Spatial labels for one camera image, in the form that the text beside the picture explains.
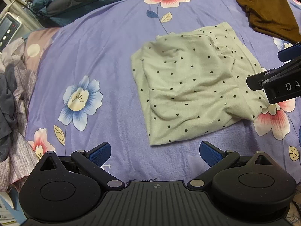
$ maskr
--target gray cloth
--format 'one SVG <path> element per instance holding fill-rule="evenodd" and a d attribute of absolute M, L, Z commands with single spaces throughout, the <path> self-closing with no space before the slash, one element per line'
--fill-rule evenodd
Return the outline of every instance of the gray cloth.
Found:
<path fill-rule="evenodd" d="M 9 64 L 0 74 L 0 162 L 7 158 L 11 147 L 11 132 L 16 125 L 13 92 L 16 90 L 14 65 Z"/>
<path fill-rule="evenodd" d="M 8 157 L 0 163 L 0 191 L 6 191 L 10 185 L 20 190 L 26 177 L 39 161 L 24 138 L 29 100 L 36 83 L 36 74 L 26 69 L 23 62 L 24 50 L 25 42 L 19 38 L 4 48 L 0 58 L 0 70 L 5 69 L 8 77 L 14 73 L 17 86 L 13 91 L 17 123 L 10 135 L 12 145 Z"/>

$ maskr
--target purple bedsheet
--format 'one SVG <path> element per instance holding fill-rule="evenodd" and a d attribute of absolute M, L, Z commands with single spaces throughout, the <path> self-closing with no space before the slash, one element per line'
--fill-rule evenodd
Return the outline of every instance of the purple bedsheet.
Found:
<path fill-rule="evenodd" d="M 293 0 L 288 2 L 300 26 L 299 5 Z M 160 22 L 168 12 L 172 19 Z M 90 150 L 107 141 L 112 155 L 103 168 L 124 182 L 133 179 L 189 181 L 209 167 L 199 155 L 203 140 L 241 155 L 265 151 L 300 182 L 300 98 L 295 99 L 293 111 L 277 110 L 277 114 L 282 114 L 278 116 L 289 122 L 290 131 L 282 140 L 277 140 L 279 137 L 273 135 L 272 130 L 259 136 L 253 122 L 241 120 L 191 140 L 149 146 L 132 75 L 131 55 L 143 43 L 166 31 L 181 33 L 224 21 L 262 67 L 270 69 L 283 64 L 277 52 L 287 44 L 275 40 L 276 45 L 272 37 L 254 32 L 235 0 L 191 0 L 172 8 L 147 4 L 144 0 L 125 0 L 94 10 L 61 28 L 40 61 L 26 139 L 39 142 L 39 133 L 35 139 L 35 132 L 45 128 L 47 141 L 58 155 L 70 155 L 77 149 Z M 70 100 L 79 87 L 82 90 Z"/>

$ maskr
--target display screen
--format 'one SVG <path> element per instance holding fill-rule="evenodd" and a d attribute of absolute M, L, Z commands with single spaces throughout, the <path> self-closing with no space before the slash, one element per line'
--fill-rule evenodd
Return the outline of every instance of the display screen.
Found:
<path fill-rule="evenodd" d="M 12 22 L 8 18 L 5 18 L 2 21 L 2 23 L 0 24 L 0 40 L 2 40 L 3 36 L 7 32 L 11 24 Z"/>

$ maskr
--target crosshair logo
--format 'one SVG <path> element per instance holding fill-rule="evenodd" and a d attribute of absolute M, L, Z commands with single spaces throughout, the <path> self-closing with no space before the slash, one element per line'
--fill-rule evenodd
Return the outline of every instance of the crosshair logo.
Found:
<path fill-rule="evenodd" d="M 155 189 L 158 189 L 158 188 L 161 187 L 161 185 L 156 183 L 155 185 L 153 185 L 153 187 L 154 187 Z"/>

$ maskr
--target leaf print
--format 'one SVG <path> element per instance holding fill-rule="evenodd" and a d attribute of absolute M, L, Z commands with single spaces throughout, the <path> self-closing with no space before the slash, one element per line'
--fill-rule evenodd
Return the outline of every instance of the leaf print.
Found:
<path fill-rule="evenodd" d="M 53 126 L 54 130 L 55 130 L 55 135 L 58 139 L 58 141 L 62 144 L 65 145 L 65 135 L 63 133 L 63 131 L 61 130 L 61 128 L 59 128 L 58 126 L 54 125 Z"/>
<path fill-rule="evenodd" d="M 162 23 L 165 23 L 165 22 L 170 21 L 171 19 L 172 19 L 172 15 L 171 15 L 171 13 L 169 12 L 169 13 L 165 14 L 165 15 L 161 18 L 161 22 L 162 22 Z"/>
<path fill-rule="evenodd" d="M 150 11 L 150 10 L 146 11 L 146 15 L 150 18 L 159 18 L 159 16 L 155 12 Z"/>
<path fill-rule="evenodd" d="M 296 160 L 298 160 L 300 158 L 299 152 L 298 152 L 298 150 L 295 147 L 289 146 L 288 147 L 288 152 L 290 154 L 290 159 L 292 161 L 296 161 Z"/>

